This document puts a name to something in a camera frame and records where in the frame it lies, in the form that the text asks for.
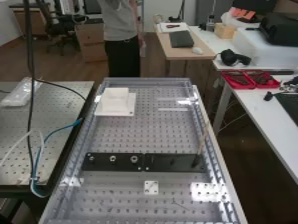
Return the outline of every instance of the person's arm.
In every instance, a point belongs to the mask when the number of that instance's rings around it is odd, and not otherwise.
[[[141,33],[141,30],[139,30],[139,26],[138,26],[137,1],[135,0],[129,0],[129,1],[130,1],[130,5],[131,5],[131,8],[133,8],[133,13],[134,13],[135,26],[137,26],[137,35],[138,35],[138,44],[139,44],[139,47],[141,47],[143,38],[142,38],[142,33]]]

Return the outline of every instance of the computer monitor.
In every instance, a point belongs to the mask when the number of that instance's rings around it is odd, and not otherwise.
[[[257,14],[272,12],[276,0],[234,0],[233,7],[255,11]]]

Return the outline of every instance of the transparent plastic enclosure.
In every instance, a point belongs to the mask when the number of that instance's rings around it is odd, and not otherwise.
[[[93,115],[106,87],[137,94],[133,117]],[[241,223],[199,100],[189,79],[105,79],[41,223]],[[199,154],[203,169],[84,171],[88,153]]]

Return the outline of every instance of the black mounting plate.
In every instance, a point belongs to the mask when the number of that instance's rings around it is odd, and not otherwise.
[[[195,154],[145,154],[146,172],[205,173],[205,162],[198,156],[198,164],[191,167]]]
[[[131,157],[137,157],[135,163],[131,162]],[[141,153],[86,153],[82,162],[84,171],[121,171],[138,172],[142,170],[143,154]]]
[[[86,153],[82,171],[205,173],[202,156],[195,154]]]

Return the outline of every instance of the red tray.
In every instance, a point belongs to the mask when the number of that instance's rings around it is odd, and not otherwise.
[[[258,88],[258,89],[275,89],[275,88],[279,88],[279,86],[280,86],[280,83],[271,77],[268,72],[263,72],[263,71],[245,71],[245,74],[254,81],[255,88]],[[267,81],[266,81],[266,83],[260,84],[257,81],[258,79],[264,79]]]
[[[233,89],[254,89],[255,82],[243,71],[222,71],[221,75]]]

